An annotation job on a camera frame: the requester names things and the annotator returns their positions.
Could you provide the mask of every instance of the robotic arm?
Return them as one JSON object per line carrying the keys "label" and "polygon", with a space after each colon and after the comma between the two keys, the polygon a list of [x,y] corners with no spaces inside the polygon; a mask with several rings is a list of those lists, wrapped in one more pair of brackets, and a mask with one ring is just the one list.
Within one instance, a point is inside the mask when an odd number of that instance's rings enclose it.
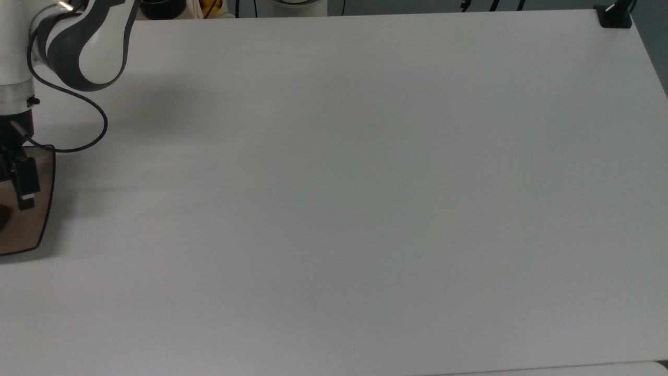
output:
{"label": "robotic arm", "polygon": [[23,150],[33,136],[32,62],[45,64],[75,90],[106,88],[125,68],[140,0],[0,0],[0,181],[11,180],[19,208],[34,206],[37,167]]}

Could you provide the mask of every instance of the white table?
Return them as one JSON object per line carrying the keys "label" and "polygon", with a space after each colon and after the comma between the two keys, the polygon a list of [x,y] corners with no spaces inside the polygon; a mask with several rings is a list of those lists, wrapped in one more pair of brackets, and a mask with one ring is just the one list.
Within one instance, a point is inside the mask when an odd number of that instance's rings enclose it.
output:
{"label": "white table", "polygon": [[[58,157],[43,245],[0,260],[0,374],[668,359],[668,100],[635,28],[152,21],[131,43],[92,96],[108,137]],[[37,91],[39,140],[98,131]]]}

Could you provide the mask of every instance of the black bowl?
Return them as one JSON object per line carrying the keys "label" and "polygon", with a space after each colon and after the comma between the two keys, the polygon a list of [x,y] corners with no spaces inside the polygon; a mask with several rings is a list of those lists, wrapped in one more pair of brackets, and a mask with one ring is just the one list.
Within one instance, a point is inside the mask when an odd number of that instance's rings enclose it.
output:
{"label": "black bowl", "polygon": [[186,9],[186,0],[142,0],[139,9],[148,19],[174,19]]}

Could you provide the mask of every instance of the cable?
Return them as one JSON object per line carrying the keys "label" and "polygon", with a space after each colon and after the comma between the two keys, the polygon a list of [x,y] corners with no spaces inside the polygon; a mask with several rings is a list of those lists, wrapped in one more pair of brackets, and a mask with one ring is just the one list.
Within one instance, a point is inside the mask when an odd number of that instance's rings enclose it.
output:
{"label": "cable", "polygon": [[28,61],[28,69],[30,70],[30,73],[35,77],[35,79],[37,81],[41,82],[42,84],[44,84],[46,86],[49,86],[50,88],[53,88],[55,90],[58,90],[59,92],[63,92],[63,93],[69,94],[71,96],[74,96],[76,98],[79,98],[79,99],[83,100],[84,102],[87,102],[88,104],[93,106],[100,113],[100,115],[102,115],[102,120],[104,121],[104,125],[102,126],[102,131],[100,132],[100,134],[93,141],[91,141],[90,143],[88,143],[88,144],[86,144],[82,147],[77,147],[77,148],[74,148],[74,149],[57,149],[57,148],[54,148],[54,147],[48,147],[48,146],[42,145],[42,144],[34,141],[30,137],[28,132],[26,132],[25,129],[21,128],[20,124],[18,124],[16,122],[11,122],[11,125],[14,126],[14,128],[16,128],[17,131],[19,131],[21,136],[23,138],[25,138],[26,141],[28,141],[32,145],[34,145],[34,146],[36,146],[40,149],[46,150],[46,151],[50,151],[50,152],[54,152],[54,153],[76,153],[78,151],[86,150],[86,149],[92,147],[93,145],[97,144],[100,140],[102,140],[104,135],[107,133],[107,129],[109,128],[109,119],[107,118],[107,114],[104,113],[104,110],[102,110],[102,107],[100,107],[97,103],[93,102],[92,100],[86,98],[85,96],[82,96],[79,93],[76,93],[76,92],[73,92],[71,90],[62,88],[58,85],[52,84],[51,82],[48,82],[47,80],[44,80],[42,77],[40,77],[37,74],[37,72],[35,72],[35,67],[33,67],[33,59],[32,59],[33,46],[35,45],[35,39],[37,39],[37,30],[35,30],[32,33],[32,35],[30,36],[30,43],[28,43],[27,61]]}
{"label": "cable", "polygon": [[206,11],[206,14],[204,15],[204,19],[207,19],[207,18],[208,18],[208,16],[211,14],[211,11],[213,10],[213,6],[216,5],[216,3],[218,3],[218,1],[214,1],[214,2],[211,4],[211,6],[209,7],[209,10]]}

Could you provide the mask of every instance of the white container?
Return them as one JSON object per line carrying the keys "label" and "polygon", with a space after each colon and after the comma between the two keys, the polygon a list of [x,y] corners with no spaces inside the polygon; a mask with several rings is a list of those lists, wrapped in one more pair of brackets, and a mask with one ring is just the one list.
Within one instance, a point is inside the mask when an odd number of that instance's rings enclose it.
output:
{"label": "white container", "polygon": [[326,17],[327,0],[267,0],[271,17]]}

